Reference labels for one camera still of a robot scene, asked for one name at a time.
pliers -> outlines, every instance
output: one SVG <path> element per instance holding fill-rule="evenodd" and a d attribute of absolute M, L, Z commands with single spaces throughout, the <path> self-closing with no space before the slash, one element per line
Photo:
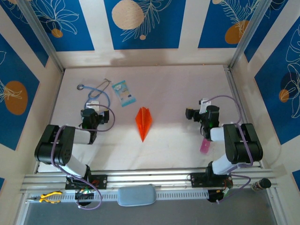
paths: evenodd
<path fill-rule="evenodd" d="M 39 201 L 40 203 L 42 203 L 43 201 L 47 202 L 47 203 L 51 203 L 51 204 L 57 204 L 57 203 L 60 203 L 60 200 L 58 201 L 51 201 L 51 200 L 48 200 L 46 199 L 47 197 L 50 197 L 52 195 L 61 195 L 62 192 L 61 191 L 53 191 L 53 192 L 50 192 L 46 195 L 41 195 L 41 196 L 38 196 L 38 197 L 32 197 L 32 198 L 28 198 L 26 199 L 27 201 Z"/>

cable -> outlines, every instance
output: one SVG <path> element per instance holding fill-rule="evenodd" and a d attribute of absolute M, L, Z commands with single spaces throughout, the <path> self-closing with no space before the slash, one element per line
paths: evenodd
<path fill-rule="evenodd" d="M 79 129 L 79 130 L 87 130 L 87 131 L 105 132 L 105 131 L 110 130 L 110 129 L 114 126 L 114 123 L 115 123 L 115 114 L 114 114 L 114 112 L 113 112 L 109 107 L 107 107 L 107 106 L 105 106 L 105 105 L 99 105 L 99 104 L 94 104 L 94 105 L 98 105 L 98 106 L 104 107 L 104 108 L 108 109 L 109 111 L 111 111 L 111 113 L 112 113 L 112 115 L 113 115 L 113 123 L 112 123 L 112 125 L 111 125 L 108 129 L 106 129 L 106 130 L 82 129 L 82 128 L 78 128 L 78 127 L 76 127 L 76 129 Z M 95 209 L 99 208 L 100 205 L 101 205 L 101 203 L 102 203 L 102 195 L 101 195 L 100 191 L 98 190 L 98 188 L 96 188 L 93 184 L 91 184 L 90 182 L 86 181 L 85 179 L 83 179 L 83 178 L 81 178 L 81 177 L 77 177 L 77 176 L 75 176 L 75 175 L 73 175 L 73 174 L 71 174 L 71 173 L 65 171 L 61 166 L 56 165 L 56 163 L 55 163 L 55 161 L 54 161 L 54 152 L 55 152 L 56 143 L 57 143 L 57 141 L 58 141 L 58 138 L 59 138 L 59 136 L 60 136 L 61 131 L 62 131 L 65 127 L 66 127 L 66 125 L 61 126 L 61 127 L 59 128 L 59 130 L 57 131 L 57 134 L 55 135 L 55 139 L 54 139 L 54 141 L 53 141 L 53 146 L 52 146 L 52 149 L 51 149 L 51 164 L 52 164 L 55 168 L 58 168 L 60 171 L 62 171 L 63 173 L 65 173 L 67 176 L 69 176 L 69 177 L 71 177 L 71 178 L 73 178 L 73 179 L 79 180 L 79 181 L 81 181 L 81 182 L 83 182 L 83 183 L 89 185 L 91 188 L 93 188 L 95 191 L 98 192 L 98 194 L 100 195 L 101 201 L 99 202 L 99 204 L 98 204 L 97 206 L 95 206 L 95 207 L 93 207 L 93 208 L 85 208 L 85 207 L 83 207 L 83 206 L 81 206 L 81 205 L 79 204 L 79 199 L 76 201 L 76 204 L 77 204 L 78 208 L 80 208 L 80 209 L 83 209 L 83 210 L 95 210 Z"/>
<path fill-rule="evenodd" d="M 240 125 L 239 125 L 239 123 L 240 123 L 241 120 L 242 120 L 242 112 L 241 112 L 241 107 L 240 107 L 239 103 L 237 102 L 237 100 L 234 99 L 233 97 L 228 96 L 228 95 L 218 95 L 218 96 L 215 96 L 215 97 L 213 97 L 213 98 L 211 98 L 211 99 L 205 101 L 204 103 L 207 103 L 207 102 L 209 102 L 209 101 L 211 101 L 211 100 L 214 100 L 215 98 L 220 98 L 220 97 L 230 98 L 231 100 L 233 100 L 233 101 L 235 102 L 236 106 L 238 107 L 238 111 L 239 111 L 239 120 L 238 120 L 236 123 L 234 123 L 234 124 L 235 124 L 235 125 L 238 127 L 238 129 L 239 129 L 240 136 L 241 136 L 241 138 L 242 138 L 242 140 L 243 140 L 243 142 L 244 142 L 244 145 L 245 145 L 247 154 L 248 154 L 249 159 L 250 159 L 250 164 L 240 164 L 240 165 L 236 165 L 236 166 L 234 166 L 233 168 L 229 169 L 229 170 L 227 171 L 227 173 L 230 174 L 233 170 L 235 170 L 235 169 L 237 169 L 237 168 L 239 168 L 239 167 L 244 167 L 244 168 L 245 168 L 245 167 L 251 167 L 251 166 L 253 166 L 253 158 L 252 158 L 250 149 L 249 149 L 249 147 L 248 147 L 247 141 L 246 141 L 246 139 L 245 139 L 245 136 L 244 136 L 244 134 L 243 134 L 242 128 L 241 128 Z M 240 187 L 236 192 L 234 192 L 234 193 L 232 193 L 231 195 L 229 195 L 228 197 L 223 198 L 223 199 L 220 200 L 220 201 L 217 200 L 217 203 L 218 203 L 218 204 L 220 204 L 220 203 L 223 202 L 224 200 L 228 199 L 229 197 L 235 195 L 236 193 L 240 192 L 245 186 L 247 186 L 247 185 L 251 182 L 251 178 L 248 177 L 248 176 L 236 175 L 236 174 L 231 174 L 231 175 L 232 175 L 232 176 L 235 176 L 235 177 L 248 178 L 248 182 L 247 182 L 246 184 L 244 184 L 242 187 Z"/>

pink object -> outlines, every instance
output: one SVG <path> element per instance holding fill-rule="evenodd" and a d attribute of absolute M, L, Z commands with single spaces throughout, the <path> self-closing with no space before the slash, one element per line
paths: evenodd
<path fill-rule="evenodd" d="M 201 144 L 200 152 L 206 154 L 209 149 L 210 149 L 210 141 L 204 138 Z"/>

orange paper airplane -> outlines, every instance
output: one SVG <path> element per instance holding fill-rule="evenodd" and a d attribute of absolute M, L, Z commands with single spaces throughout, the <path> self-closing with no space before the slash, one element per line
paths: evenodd
<path fill-rule="evenodd" d="M 145 107 L 140 108 L 135 118 L 135 121 L 137 124 L 137 128 L 139 129 L 142 142 L 144 142 L 145 137 L 152 124 L 152 117 L 149 109 L 146 109 Z"/>

blue cushion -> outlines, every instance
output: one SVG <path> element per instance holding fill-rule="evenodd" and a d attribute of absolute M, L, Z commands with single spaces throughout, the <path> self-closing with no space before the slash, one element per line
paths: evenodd
<path fill-rule="evenodd" d="M 120 206 L 150 205 L 155 200 L 156 192 L 152 185 L 121 187 L 118 190 L 118 204 Z"/>

